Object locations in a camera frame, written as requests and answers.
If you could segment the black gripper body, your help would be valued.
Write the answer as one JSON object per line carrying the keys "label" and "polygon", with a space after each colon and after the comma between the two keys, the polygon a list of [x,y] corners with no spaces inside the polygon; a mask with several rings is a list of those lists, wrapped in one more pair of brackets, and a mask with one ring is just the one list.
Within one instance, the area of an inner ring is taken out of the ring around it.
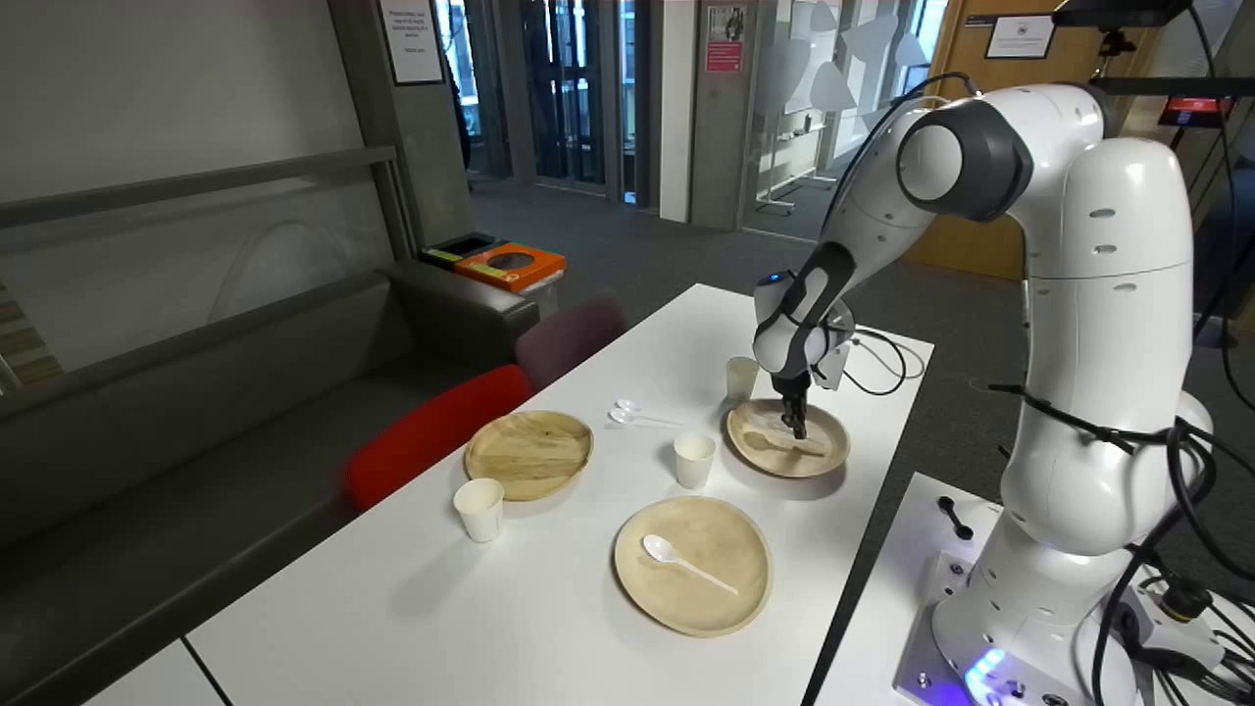
{"label": "black gripper body", "polygon": [[818,332],[778,332],[767,345],[774,388],[782,396],[803,396],[808,374],[822,357]]}

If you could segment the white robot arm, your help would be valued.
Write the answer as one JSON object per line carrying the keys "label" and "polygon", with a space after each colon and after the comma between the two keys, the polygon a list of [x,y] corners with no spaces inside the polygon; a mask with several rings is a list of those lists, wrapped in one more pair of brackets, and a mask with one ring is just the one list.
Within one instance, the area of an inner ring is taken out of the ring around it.
{"label": "white robot arm", "polygon": [[1004,513],[933,639],[1029,689],[1079,698],[1097,608],[1170,518],[1170,456],[1148,438],[1201,412],[1192,357],[1192,209],[1178,156],[1115,136],[1081,86],[1004,86],[902,109],[852,164],[803,266],[757,281],[757,366],[803,422],[838,374],[838,314],[943,215],[1024,233],[1029,382]]}

